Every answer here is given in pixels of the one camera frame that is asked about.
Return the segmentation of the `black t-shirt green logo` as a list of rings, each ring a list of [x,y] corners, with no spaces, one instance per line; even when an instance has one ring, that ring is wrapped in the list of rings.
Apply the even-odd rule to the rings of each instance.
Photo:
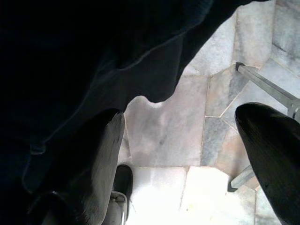
[[[0,0],[0,225],[25,225],[69,136],[137,96],[175,91],[201,47],[252,0]]]

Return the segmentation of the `silver metal clothes rack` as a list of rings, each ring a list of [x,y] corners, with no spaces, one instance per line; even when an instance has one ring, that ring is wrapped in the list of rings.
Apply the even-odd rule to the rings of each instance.
[[[271,97],[276,99],[279,103],[287,108],[287,115],[296,120],[300,124],[300,98],[295,97],[284,89],[280,88],[270,80],[261,76],[255,67],[246,66],[241,62],[235,64],[235,70],[247,77],[250,81],[256,84],[263,91],[268,93]],[[255,173],[248,165],[241,173],[232,178],[228,184],[228,191],[235,192],[238,188],[243,186],[248,180],[252,179]]]

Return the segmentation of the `robot right foot black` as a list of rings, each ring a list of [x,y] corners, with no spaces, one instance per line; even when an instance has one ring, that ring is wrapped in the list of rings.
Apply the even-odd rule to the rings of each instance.
[[[133,190],[133,173],[128,165],[118,165],[113,183],[113,191],[124,194],[127,198],[127,217],[129,215],[129,200]]]

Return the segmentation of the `robot right leg grey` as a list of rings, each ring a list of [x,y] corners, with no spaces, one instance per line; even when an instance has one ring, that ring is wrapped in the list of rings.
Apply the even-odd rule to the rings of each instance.
[[[107,225],[126,225],[128,198],[124,193],[112,191],[107,209]]]

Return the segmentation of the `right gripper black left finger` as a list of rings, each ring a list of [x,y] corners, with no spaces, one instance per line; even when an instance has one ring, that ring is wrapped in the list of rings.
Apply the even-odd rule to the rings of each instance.
[[[85,123],[51,165],[34,193],[28,225],[101,225],[125,128],[122,112],[111,109]]]

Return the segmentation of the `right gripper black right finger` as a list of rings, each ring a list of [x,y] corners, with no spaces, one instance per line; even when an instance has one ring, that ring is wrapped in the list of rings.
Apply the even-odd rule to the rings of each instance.
[[[282,225],[300,225],[300,124],[260,104],[235,110],[248,159]]]

